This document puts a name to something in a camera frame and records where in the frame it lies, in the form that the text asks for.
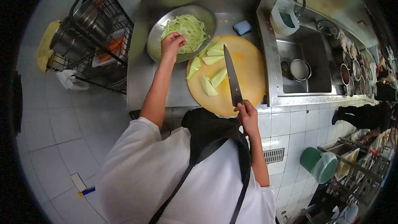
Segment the chef knife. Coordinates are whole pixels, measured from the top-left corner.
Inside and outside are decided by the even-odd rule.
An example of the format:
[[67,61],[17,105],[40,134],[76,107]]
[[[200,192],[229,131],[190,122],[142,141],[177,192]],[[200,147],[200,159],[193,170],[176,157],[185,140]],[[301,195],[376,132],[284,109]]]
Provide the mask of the chef knife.
[[229,89],[231,90],[232,105],[234,107],[238,106],[239,102],[243,102],[242,93],[240,92],[238,78],[236,77],[236,72],[234,68],[234,63],[232,62],[231,55],[227,47],[224,44],[224,57],[226,64],[226,71],[228,73]]

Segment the green bucket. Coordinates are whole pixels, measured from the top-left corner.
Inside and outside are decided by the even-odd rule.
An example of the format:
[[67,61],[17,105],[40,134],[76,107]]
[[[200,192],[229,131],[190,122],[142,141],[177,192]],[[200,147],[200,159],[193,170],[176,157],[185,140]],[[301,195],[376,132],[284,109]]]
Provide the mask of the green bucket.
[[300,157],[300,164],[314,176],[319,184],[327,182],[337,168],[337,158],[332,152],[323,153],[313,147],[306,148]]

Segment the round cutting board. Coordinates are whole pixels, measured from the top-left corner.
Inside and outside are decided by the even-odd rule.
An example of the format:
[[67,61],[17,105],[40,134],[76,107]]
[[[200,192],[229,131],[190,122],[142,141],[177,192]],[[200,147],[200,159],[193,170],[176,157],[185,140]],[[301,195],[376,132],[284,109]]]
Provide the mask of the round cutting board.
[[[223,35],[213,40],[213,42],[218,41],[225,42],[231,54],[242,98],[256,106],[266,94],[265,63],[261,52],[251,42],[241,37]],[[187,73],[192,60],[188,63]],[[211,78],[224,67],[226,67],[225,59],[212,65],[206,65],[201,59],[201,67],[187,80],[187,83],[192,96],[202,107],[220,116],[236,116],[238,112],[234,112],[235,107],[232,106],[228,77],[216,87],[217,96],[208,96],[202,87],[203,75]]]

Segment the wire rack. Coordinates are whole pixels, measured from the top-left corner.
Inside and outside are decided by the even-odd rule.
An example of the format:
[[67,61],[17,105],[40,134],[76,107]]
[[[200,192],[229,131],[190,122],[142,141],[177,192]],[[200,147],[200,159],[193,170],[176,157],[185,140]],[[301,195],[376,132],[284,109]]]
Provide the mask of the wire rack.
[[[69,16],[62,21],[69,31],[80,37],[88,44],[85,55],[79,60],[68,60],[58,53],[54,53],[47,63],[47,68],[54,71],[64,69],[76,70],[76,77],[82,81],[108,88],[113,91],[126,93],[127,62],[134,27],[131,19],[117,0],[103,0],[98,5],[98,15],[91,26],[97,26],[106,38],[98,38],[92,32],[82,28],[74,19],[73,14],[80,7],[76,0],[70,9]],[[105,28],[104,20],[111,24]],[[111,43],[118,42],[122,48],[111,50]]]

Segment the shoe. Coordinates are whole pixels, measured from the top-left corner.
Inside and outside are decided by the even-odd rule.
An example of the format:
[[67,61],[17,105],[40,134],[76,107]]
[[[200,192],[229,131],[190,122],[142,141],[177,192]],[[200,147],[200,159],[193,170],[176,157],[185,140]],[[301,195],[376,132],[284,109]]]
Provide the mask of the shoe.
[[337,120],[339,120],[338,115],[339,115],[339,110],[336,110],[333,114],[333,117],[331,118],[332,125],[334,125],[337,122]]

